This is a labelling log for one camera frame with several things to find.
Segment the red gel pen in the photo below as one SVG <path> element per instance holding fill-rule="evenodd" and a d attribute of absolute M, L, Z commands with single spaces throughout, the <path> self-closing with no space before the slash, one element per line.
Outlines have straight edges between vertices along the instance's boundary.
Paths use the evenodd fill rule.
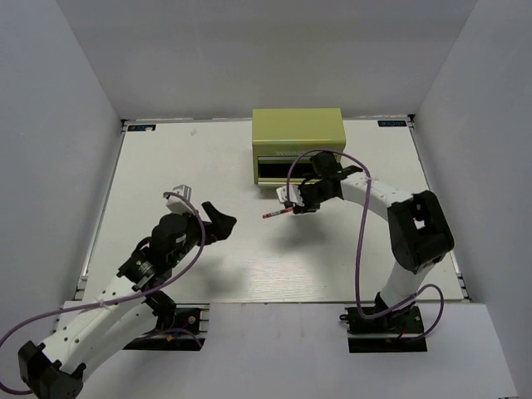
<path fill-rule="evenodd" d="M 288 207 L 286 209 L 280 209 L 280 210 L 276 210 L 274 212 L 269 212 L 267 214 L 263 214 L 262 218 L 263 219 L 270 219 L 270 218 L 273 218 L 275 216 L 279 216 L 279 215 L 282 215 L 282 214 L 292 213 L 293 211 L 294 211 L 293 207 Z"/>

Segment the green metal drawer chest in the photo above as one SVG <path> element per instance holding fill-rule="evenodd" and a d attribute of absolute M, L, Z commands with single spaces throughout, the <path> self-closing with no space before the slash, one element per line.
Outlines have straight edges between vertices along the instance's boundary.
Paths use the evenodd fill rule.
<path fill-rule="evenodd" d="M 339 150 L 347 138 L 338 108 L 254 109 L 252 155 L 254 183 L 277 186 L 290 180 L 300 182 L 313 172 L 313 149 Z"/>

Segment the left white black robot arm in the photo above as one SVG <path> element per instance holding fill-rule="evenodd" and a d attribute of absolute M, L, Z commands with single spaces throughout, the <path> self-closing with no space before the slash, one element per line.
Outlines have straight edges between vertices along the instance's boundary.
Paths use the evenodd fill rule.
<path fill-rule="evenodd" d="M 202 204 L 208 220 L 187 206 L 164 215 L 142 239 L 94 305 L 42 342 L 18 351 L 21 379 L 38 398 L 75 398 L 107 358 L 144 333 L 176 328 L 176 303 L 161 287 L 195 247 L 226 240 L 237 219 Z"/>

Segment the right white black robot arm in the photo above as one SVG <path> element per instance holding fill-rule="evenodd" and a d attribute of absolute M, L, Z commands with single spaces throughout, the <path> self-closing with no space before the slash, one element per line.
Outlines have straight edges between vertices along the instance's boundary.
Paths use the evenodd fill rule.
<path fill-rule="evenodd" d="M 386 185 L 372 177 L 369 169 L 350 156 L 349 166 L 342 166 L 344 154 L 335 150 L 307 151 L 312 172 L 298 184 L 286 181 L 277 190 L 278 199 L 294 214 L 314 213 L 322 203 L 340 199 L 362 207 L 357 233 L 354 266 L 354 293 L 358 317 L 376 322 L 388 332 L 406 320 L 406 312 L 428 289 L 442 295 L 440 287 L 426 283 L 426 276 L 455 247 L 449 224 L 437 196 L 429 191 L 411 192 Z M 387 222 L 394 264 L 392 271 L 374 299 L 372 310 L 361 303 L 362 246 L 367 216 L 370 213 Z"/>

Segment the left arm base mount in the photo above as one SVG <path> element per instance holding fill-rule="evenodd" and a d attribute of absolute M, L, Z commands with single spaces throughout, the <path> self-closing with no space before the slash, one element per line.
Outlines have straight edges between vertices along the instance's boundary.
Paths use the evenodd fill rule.
<path fill-rule="evenodd" d="M 209 328 L 209 305 L 178 305 L 169 316 L 159 318 L 155 328 L 128 343 L 132 351 L 198 352 Z"/>

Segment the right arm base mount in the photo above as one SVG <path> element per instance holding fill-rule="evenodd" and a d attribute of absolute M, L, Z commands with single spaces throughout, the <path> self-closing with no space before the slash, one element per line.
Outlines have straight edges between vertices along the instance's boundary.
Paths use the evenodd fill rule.
<path fill-rule="evenodd" d="M 421 311 L 411 306 L 382 318 L 364 319 L 356 307 L 344 308 L 339 321 L 347 327 L 350 353 L 426 352 L 427 344 Z"/>

